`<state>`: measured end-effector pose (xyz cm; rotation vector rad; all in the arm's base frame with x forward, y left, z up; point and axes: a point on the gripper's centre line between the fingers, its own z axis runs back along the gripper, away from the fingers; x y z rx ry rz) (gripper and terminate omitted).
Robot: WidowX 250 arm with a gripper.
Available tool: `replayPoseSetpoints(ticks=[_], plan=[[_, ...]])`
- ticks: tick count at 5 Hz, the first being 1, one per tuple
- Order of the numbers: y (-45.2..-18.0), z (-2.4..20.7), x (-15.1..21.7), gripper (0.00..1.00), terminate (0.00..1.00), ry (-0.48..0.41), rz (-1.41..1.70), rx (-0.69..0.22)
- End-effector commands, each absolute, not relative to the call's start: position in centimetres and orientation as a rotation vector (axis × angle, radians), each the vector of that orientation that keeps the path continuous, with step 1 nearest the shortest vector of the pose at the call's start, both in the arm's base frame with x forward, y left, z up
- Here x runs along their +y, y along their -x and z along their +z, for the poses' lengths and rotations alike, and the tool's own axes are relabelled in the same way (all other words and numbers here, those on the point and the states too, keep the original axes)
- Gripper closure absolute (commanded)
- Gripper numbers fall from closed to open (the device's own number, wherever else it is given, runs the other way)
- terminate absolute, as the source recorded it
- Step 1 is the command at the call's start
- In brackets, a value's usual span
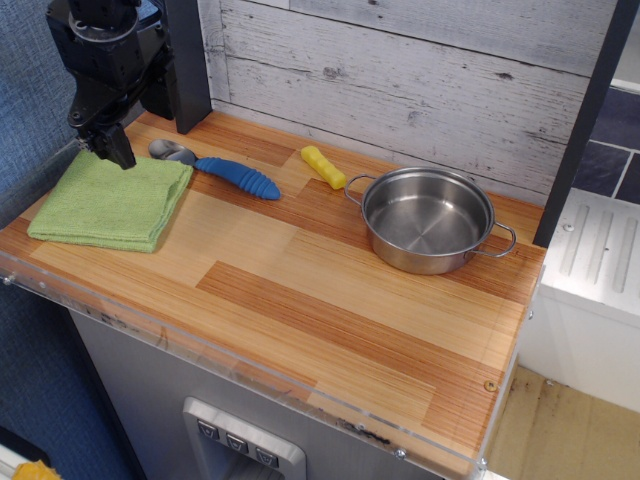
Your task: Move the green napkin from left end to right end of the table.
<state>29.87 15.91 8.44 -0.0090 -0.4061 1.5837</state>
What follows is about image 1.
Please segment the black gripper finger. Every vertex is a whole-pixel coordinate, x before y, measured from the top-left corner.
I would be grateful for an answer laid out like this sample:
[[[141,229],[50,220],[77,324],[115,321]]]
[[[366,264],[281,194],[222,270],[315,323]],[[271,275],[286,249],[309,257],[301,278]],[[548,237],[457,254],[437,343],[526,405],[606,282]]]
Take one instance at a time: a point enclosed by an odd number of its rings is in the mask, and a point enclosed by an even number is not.
[[[102,138],[103,159],[112,161],[123,170],[136,166],[134,153],[121,124],[112,125],[104,130]]]
[[[97,156],[103,155],[100,135],[93,131],[78,131],[77,141],[81,149],[90,151]]]

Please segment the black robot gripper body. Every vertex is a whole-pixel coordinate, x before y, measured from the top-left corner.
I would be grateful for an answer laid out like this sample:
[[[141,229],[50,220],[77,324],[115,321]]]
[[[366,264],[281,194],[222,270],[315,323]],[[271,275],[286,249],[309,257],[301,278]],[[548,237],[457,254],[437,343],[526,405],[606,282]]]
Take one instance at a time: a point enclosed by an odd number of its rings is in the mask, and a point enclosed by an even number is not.
[[[161,9],[49,9],[46,20],[76,93],[75,129],[102,129],[136,103],[173,119],[175,71]]]

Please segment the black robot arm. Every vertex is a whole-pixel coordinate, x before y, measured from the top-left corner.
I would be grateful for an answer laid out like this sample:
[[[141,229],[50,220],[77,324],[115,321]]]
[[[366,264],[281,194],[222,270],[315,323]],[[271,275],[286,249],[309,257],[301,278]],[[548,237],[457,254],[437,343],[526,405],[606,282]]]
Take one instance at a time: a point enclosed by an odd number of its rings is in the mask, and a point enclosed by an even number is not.
[[[164,12],[140,1],[53,1],[47,23],[76,93],[68,113],[81,146],[122,169],[136,165],[123,120],[141,104],[175,118],[174,54]]]

